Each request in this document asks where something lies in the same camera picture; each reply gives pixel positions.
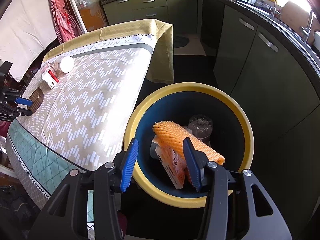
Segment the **red aluminium can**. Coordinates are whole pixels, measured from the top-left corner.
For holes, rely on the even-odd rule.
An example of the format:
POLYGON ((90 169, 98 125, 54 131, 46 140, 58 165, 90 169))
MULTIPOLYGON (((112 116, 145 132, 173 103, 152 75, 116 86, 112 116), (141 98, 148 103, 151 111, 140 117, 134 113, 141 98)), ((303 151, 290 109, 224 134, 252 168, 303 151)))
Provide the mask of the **red aluminium can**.
POLYGON ((211 135, 213 123, 212 120, 205 115, 194 115, 189 119, 188 128, 198 139, 205 139, 211 135))

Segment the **green lower cabinets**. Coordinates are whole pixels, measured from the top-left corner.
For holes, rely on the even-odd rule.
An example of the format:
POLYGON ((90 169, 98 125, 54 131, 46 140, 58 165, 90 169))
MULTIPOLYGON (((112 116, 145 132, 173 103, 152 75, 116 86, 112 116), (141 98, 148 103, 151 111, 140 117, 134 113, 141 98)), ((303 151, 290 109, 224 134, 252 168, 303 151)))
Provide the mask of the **green lower cabinets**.
POLYGON ((253 128, 253 170, 264 180, 319 183, 319 59, 276 20, 229 0, 104 2, 110 24, 167 20, 199 33, 217 86, 253 128))

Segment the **wooden cutting board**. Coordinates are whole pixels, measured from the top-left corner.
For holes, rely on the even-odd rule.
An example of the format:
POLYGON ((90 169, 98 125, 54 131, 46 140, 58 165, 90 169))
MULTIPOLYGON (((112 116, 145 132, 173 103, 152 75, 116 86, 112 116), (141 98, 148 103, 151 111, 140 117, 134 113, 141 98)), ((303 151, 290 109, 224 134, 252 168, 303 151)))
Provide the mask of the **wooden cutting board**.
POLYGON ((303 37, 301 27, 307 27, 309 13, 295 3, 288 1, 280 10, 279 19, 300 37, 303 37))

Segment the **patterned tablecloth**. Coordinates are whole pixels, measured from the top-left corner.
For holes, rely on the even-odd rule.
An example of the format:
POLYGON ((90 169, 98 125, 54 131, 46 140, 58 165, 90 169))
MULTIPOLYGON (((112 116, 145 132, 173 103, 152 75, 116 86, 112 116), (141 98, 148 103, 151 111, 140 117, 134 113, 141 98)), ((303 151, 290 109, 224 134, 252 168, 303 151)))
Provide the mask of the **patterned tablecloth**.
POLYGON ((6 149, 29 197, 44 207, 67 173, 94 171, 123 146, 144 80, 173 82, 173 26, 156 19, 111 25, 49 51, 53 64, 70 56, 74 66, 50 88, 37 73, 24 92, 43 102, 8 130, 6 149))

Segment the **white pill bottle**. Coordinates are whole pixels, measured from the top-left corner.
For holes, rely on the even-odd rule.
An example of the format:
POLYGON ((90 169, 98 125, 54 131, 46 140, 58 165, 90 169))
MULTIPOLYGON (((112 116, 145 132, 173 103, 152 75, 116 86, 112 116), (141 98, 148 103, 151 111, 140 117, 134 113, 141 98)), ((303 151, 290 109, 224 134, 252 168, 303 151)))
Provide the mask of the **white pill bottle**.
POLYGON ((51 63, 55 71, 69 73, 74 68, 74 59, 71 56, 60 56, 51 63))

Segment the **yellow rimmed blue trash bin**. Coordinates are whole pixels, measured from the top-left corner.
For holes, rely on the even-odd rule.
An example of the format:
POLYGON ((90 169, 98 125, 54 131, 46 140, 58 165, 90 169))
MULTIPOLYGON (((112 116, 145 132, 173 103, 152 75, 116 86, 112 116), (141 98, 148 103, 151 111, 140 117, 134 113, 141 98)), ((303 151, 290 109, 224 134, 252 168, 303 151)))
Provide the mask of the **yellow rimmed blue trash bin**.
POLYGON ((234 172, 249 169, 253 160, 245 112, 228 94, 201 83, 168 85, 145 98, 129 119, 125 148, 132 139, 139 144, 136 183, 156 200, 184 209, 206 204, 209 177, 200 158, 234 172))

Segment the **red instant noodle bucket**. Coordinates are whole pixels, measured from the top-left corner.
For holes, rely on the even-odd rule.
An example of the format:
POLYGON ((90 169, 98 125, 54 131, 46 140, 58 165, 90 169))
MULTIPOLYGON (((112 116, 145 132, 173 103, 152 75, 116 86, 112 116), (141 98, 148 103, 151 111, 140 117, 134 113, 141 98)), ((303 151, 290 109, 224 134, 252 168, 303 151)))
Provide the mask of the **red instant noodle bucket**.
POLYGON ((47 83, 50 89, 53 89, 60 82, 56 71, 48 62, 45 62, 41 67, 41 79, 47 83))

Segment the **glass sliding door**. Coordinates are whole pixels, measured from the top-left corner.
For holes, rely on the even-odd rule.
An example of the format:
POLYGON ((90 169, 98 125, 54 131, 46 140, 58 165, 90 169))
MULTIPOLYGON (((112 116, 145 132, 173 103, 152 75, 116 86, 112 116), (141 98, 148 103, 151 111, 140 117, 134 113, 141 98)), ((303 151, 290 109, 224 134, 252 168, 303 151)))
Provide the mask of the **glass sliding door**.
POLYGON ((82 33, 108 25, 99 0, 69 0, 69 2, 82 33))

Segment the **dark floor mat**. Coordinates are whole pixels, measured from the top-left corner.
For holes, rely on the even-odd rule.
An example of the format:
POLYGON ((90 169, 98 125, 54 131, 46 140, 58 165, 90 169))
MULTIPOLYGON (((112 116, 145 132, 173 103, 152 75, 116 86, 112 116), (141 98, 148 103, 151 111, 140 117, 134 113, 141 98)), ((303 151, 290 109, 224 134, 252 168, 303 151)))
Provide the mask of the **dark floor mat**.
POLYGON ((188 45, 188 43, 190 42, 188 37, 184 37, 184 36, 174 36, 173 37, 173 45, 174 48, 182 48, 188 45))

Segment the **white hanging sheet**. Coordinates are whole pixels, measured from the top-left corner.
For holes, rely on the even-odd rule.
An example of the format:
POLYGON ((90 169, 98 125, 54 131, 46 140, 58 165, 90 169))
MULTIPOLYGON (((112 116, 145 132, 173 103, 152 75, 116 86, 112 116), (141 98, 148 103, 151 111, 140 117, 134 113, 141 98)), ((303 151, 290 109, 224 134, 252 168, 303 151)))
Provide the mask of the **white hanging sheet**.
POLYGON ((1 18, 1 61, 20 82, 31 63, 56 39, 48 0, 12 0, 1 18))

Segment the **red white milk carton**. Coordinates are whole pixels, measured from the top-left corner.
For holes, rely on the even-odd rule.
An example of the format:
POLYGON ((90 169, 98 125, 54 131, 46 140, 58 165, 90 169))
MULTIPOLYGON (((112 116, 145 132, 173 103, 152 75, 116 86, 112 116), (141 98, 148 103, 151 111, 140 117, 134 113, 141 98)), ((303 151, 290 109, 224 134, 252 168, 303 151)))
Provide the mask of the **red white milk carton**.
POLYGON ((187 174, 185 160, 157 135, 151 141, 150 156, 159 160, 175 189, 182 190, 187 188, 189 175, 187 174))

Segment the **red checked apron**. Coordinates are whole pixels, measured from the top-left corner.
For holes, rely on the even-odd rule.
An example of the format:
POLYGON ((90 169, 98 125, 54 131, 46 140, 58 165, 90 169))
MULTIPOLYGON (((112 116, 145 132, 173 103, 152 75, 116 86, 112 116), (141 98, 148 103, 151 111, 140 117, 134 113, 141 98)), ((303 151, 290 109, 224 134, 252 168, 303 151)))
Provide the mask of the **red checked apron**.
POLYGON ((48 0, 54 29, 60 44, 83 34, 71 14, 67 0, 48 0))

